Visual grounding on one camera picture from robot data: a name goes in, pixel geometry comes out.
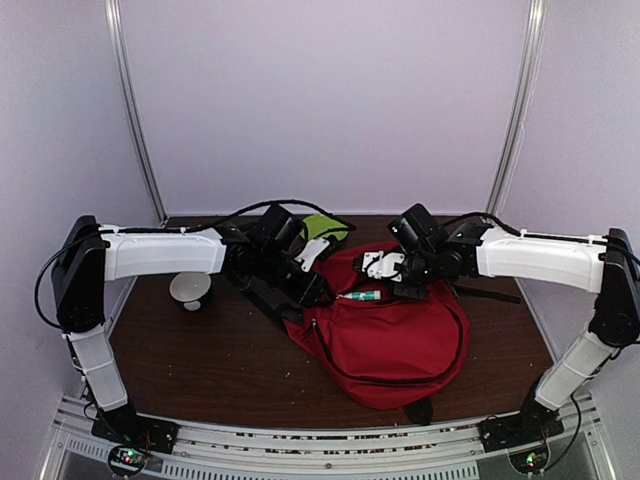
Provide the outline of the green white glue stick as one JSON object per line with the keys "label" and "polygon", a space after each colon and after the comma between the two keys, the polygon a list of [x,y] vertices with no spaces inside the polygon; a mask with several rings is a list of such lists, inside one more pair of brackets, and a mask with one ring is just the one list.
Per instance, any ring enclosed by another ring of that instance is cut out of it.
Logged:
{"label": "green white glue stick", "polygon": [[359,301],[359,302],[373,302],[381,299],[381,291],[373,290],[373,291],[354,291],[343,293],[339,295],[339,298]]}

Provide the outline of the red backpack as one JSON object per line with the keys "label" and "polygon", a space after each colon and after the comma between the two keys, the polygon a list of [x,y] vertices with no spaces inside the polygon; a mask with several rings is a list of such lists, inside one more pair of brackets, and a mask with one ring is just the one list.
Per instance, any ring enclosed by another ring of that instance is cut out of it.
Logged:
{"label": "red backpack", "polygon": [[[353,260],[367,248],[389,249],[395,242],[374,243],[334,253],[310,269],[329,283],[335,299],[327,305],[298,305],[254,278],[248,292],[238,291],[327,371],[360,405],[403,410],[410,422],[428,425],[432,397],[460,373],[467,358],[471,326],[459,295],[508,303],[516,297],[438,281],[424,300],[392,296],[386,282],[353,270]],[[339,298],[354,291],[381,291],[381,299],[359,302]]]}

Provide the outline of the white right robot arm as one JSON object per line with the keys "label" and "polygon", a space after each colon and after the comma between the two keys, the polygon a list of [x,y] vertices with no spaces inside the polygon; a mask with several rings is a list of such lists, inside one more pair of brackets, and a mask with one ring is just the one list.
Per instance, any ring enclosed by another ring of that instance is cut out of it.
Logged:
{"label": "white right robot arm", "polygon": [[488,213],[440,223],[416,204],[387,229],[395,246],[367,248],[354,269],[418,297],[430,280],[513,279],[547,292],[582,294],[585,325],[536,380],[513,419],[519,440],[535,440],[558,410],[616,354],[639,340],[639,258],[625,231],[571,235],[518,229]]}

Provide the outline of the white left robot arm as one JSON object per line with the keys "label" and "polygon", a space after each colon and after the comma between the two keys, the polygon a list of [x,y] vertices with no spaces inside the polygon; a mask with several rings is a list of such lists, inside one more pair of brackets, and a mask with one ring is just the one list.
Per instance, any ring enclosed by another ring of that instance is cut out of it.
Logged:
{"label": "white left robot arm", "polygon": [[289,211],[291,204],[270,200],[248,206],[246,212],[264,212],[241,226],[233,221],[243,210],[208,223],[164,228],[118,227],[84,215],[43,265],[41,271],[51,275],[56,318],[41,319],[60,331],[99,420],[121,443],[137,442],[144,424],[106,332],[106,284],[167,274],[222,274],[241,290],[257,278],[301,307],[326,305],[335,296],[313,265],[329,243],[309,238],[305,223]]}

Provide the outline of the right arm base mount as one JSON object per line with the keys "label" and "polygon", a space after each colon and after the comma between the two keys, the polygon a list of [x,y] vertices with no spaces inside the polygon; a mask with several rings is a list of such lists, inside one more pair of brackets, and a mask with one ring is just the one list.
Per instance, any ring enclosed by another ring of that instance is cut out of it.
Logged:
{"label": "right arm base mount", "polygon": [[549,440],[564,432],[561,421],[525,420],[521,414],[487,417],[478,424],[485,453],[505,451],[519,474],[541,474],[551,462]]}

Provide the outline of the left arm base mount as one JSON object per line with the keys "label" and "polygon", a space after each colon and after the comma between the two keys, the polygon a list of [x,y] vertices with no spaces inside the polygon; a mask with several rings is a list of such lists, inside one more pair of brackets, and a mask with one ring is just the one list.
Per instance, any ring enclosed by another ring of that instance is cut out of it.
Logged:
{"label": "left arm base mount", "polygon": [[91,434],[113,443],[106,464],[113,474],[122,478],[143,473],[151,467],[160,468],[159,454],[173,452],[179,426],[175,422],[141,418],[141,433],[137,436],[118,434],[104,420],[93,421]]}

